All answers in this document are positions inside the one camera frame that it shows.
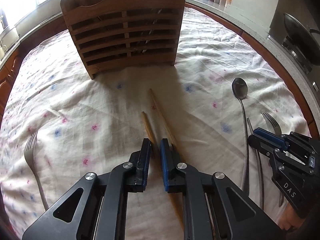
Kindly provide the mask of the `person right hand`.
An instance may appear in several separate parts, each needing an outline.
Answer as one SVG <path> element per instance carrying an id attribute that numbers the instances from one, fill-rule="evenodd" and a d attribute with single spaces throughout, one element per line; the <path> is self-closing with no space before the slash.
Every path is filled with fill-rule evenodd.
<path id="1" fill-rule="evenodd" d="M 290 203 L 287 204 L 283 214 L 281 215 L 278 226 L 282 230 L 298 229 L 304 223 L 305 218 L 300 218 Z"/>

